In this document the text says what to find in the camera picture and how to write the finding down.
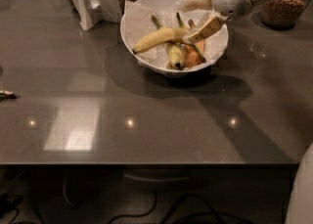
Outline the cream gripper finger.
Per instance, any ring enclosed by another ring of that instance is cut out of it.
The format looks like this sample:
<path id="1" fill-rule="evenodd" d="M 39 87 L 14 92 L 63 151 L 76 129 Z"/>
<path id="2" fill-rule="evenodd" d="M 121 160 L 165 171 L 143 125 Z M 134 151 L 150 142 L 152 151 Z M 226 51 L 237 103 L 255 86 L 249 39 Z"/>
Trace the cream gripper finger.
<path id="1" fill-rule="evenodd" d="M 183 12 L 194 10 L 210 10 L 211 8 L 211 0 L 183 0 L 179 5 L 179 9 Z"/>
<path id="2" fill-rule="evenodd" d="M 186 44 L 195 44 L 218 32 L 225 23 L 220 17 L 208 16 L 207 20 L 200 21 L 193 26 L 189 32 L 183 37 Z"/>

